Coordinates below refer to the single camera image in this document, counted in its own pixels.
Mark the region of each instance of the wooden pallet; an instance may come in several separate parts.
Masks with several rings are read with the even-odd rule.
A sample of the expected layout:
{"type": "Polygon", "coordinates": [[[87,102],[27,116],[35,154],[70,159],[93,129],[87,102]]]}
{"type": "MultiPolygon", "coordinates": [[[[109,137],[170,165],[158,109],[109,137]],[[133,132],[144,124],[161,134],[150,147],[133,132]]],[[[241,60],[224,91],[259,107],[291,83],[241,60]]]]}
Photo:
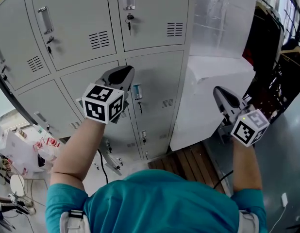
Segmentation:
{"type": "MultiPolygon", "coordinates": [[[[202,143],[178,150],[162,159],[149,162],[150,169],[162,169],[175,173],[186,180],[198,181],[214,187],[219,181],[217,172],[202,143]]],[[[223,193],[222,185],[216,191],[223,193]]]]}

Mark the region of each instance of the white wall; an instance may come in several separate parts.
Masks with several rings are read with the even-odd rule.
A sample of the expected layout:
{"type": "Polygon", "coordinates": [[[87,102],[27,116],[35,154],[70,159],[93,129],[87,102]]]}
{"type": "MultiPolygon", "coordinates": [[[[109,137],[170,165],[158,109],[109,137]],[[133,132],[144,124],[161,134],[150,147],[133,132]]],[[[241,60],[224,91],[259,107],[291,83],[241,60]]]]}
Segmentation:
{"type": "Polygon", "coordinates": [[[256,0],[196,0],[190,55],[240,58],[256,0]]]}
{"type": "Polygon", "coordinates": [[[14,106],[9,102],[0,89],[0,116],[12,111],[14,106]]]}

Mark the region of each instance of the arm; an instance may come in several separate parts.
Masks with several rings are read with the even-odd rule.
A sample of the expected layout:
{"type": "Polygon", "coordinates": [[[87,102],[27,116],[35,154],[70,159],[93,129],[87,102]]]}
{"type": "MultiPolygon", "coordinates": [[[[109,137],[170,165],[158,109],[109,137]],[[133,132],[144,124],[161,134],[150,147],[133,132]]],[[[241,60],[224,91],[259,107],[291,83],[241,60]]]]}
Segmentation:
{"type": "Polygon", "coordinates": [[[62,183],[84,191],[82,181],[101,142],[105,124],[85,119],[61,151],[52,169],[50,184],[62,183]]]}
{"type": "Polygon", "coordinates": [[[262,190],[261,175],[253,146],[245,147],[233,137],[233,190],[262,190]]]}

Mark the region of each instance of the locker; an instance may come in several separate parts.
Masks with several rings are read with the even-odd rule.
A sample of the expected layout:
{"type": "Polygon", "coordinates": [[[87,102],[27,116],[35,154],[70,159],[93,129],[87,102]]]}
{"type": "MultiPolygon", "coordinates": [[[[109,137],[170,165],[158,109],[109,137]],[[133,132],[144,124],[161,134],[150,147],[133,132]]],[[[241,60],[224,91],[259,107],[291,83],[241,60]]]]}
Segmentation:
{"type": "Polygon", "coordinates": [[[164,52],[128,58],[135,67],[132,97],[136,118],[173,112],[177,96],[183,51],[164,52]],[[142,98],[136,100],[135,86],[142,98]]]}
{"type": "Polygon", "coordinates": [[[57,138],[72,136],[80,120],[71,109],[54,80],[28,90],[18,97],[27,112],[57,138]]]}
{"type": "Polygon", "coordinates": [[[141,154],[130,121],[119,121],[118,124],[106,125],[100,147],[105,150],[111,148],[111,158],[118,164],[120,159],[124,165],[141,160],[141,154]]]}
{"type": "Polygon", "coordinates": [[[108,0],[33,0],[33,7],[57,70],[116,53],[108,0]]]}
{"type": "Polygon", "coordinates": [[[189,0],[118,1],[125,51],[184,44],[189,0]],[[135,9],[125,9],[129,2],[135,9]]]}
{"type": "Polygon", "coordinates": [[[14,90],[50,73],[35,41],[25,0],[5,0],[0,4],[1,71],[14,90]]]}
{"type": "Polygon", "coordinates": [[[169,146],[168,134],[171,120],[171,113],[137,120],[139,142],[145,159],[166,153],[169,146]],[[143,142],[144,133],[146,134],[145,143],[143,142]]]}
{"type": "MultiPolygon", "coordinates": [[[[71,98],[73,99],[83,116],[84,112],[79,99],[84,94],[88,85],[90,83],[95,83],[96,80],[98,80],[104,72],[115,67],[118,67],[117,61],[90,67],[61,77],[61,80],[63,81],[66,90],[68,91],[69,95],[71,96],[71,98]]],[[[127,99],[127,102],[129,104],[132,104],[132,100],[130,97],[127,99]]],[[[121,114],[119,121],[120,120],[130,120],[130,113],[128,111],[128,108],[121,114]]]]}

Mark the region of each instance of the ventilation slot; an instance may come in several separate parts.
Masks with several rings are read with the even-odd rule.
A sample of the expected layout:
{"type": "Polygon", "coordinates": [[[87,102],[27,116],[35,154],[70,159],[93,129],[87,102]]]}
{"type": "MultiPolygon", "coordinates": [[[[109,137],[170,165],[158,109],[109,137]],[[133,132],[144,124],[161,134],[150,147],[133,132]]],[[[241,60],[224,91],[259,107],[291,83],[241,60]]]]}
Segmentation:
{"type": "Polygon", "coordinates": [[[128,148],[130,148],[130,147],[135,147],[136,145],[135,145],[135,143],[134,142],[132,142],[132,143],[129,143],[128,145],[127,145],[127,147],[128,148]]]}
{"type": "Polygon", "coordinates": [[[100,47],[109,46],[109,36],[107,31],[93,33],[88,36],[92,49],[99,49],[100,47]]]}
{"type": "Polygon", "coordinates": [[[109,46],[109,37],[107,31],[99,32],[100,35],[100,44],[102,47],[109,46]]]}
{"type": "Polygon", "coordinates": [[[162,102],[162,108],[173,106],[173,104],[174,104],[174,99],[164,100],[162,102]]]}
{"type": "Polygon", "coordinates": [[[168,100],[164,100],[163,103],[162,103],[162,108],[167,107],[167,104],[168,104],[168,100]]]}
{"type": "Polygon", "coordinates": [[[27,64],[32,72],[36,72],[43,68],[43,64],[41,63],[39,56],[30,59],[27,61],[27,64]]]}
{"type": "Polygon", "coordinates": [[[168,107],[173,106],[174,99],[169,99],[168,100],[168,107]]]}
{"type": "Polygon", "coordinates": [[[164,139],[164,138],[167,138],[166,134],[160,135],[160,139],[164,139]]]}
{"type": "Polygon", "coordinates": [[[80,123],[79,123],[79,122],[73,122],[73,123],[69,123],[69,125],[70,125],[74,130],[76,130],[77,128],[79,128],[80,123]]]}
{"type": "Polygon", "coordinates": [[[123,111],[123,112],[120,114],[120,118],[123,118],[123,117],[127,117],[127,115],[126,115],[126,112],[125,112],[125,111],[123,111]]]}
{"type": "Polygon", "coordinates": [[[167,36],[182,36],[183,22],[169,22],[167,24],[167,36]]]}

